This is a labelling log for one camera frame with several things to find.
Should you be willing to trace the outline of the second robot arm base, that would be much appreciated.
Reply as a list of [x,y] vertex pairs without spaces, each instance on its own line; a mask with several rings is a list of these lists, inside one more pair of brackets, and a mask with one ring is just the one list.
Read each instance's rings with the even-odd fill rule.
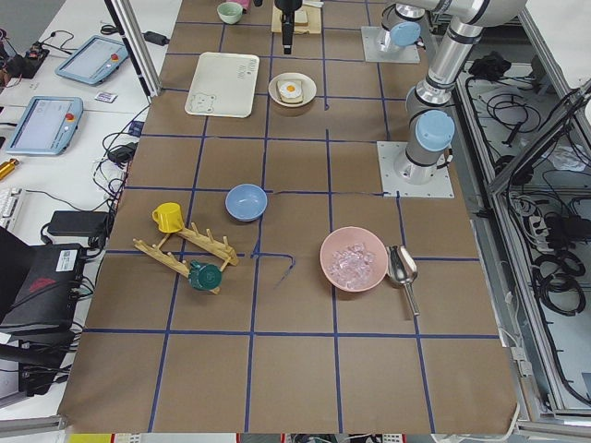
[[378,27],[361,28],[364,56],[367,62],[418,64],[420,56],[420,20],[426,10],[416,6],[392,3],[381,14]]

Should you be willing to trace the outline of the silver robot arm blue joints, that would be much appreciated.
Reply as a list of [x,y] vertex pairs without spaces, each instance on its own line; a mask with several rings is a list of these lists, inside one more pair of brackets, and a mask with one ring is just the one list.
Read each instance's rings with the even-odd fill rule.
[[431,180],[440,156],[451,145],[455,123],[443,107],[451,99],[454,82],[468,55],[485,28],[510,21],[524,9],[525,2],[402,1],[396,4],[452,17],[425,78],[409,90],[405,101],[410,138],[405,151],[394,161],[394,171],[406,183],[421,186]]

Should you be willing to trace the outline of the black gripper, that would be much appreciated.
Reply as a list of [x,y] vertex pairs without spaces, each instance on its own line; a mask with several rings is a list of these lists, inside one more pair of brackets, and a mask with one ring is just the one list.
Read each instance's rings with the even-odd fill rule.
[[291,54],[293,48],[293,24],[296,11],[303,5],[302,0],[275,0],[274,5],[281,11],[283,53]]

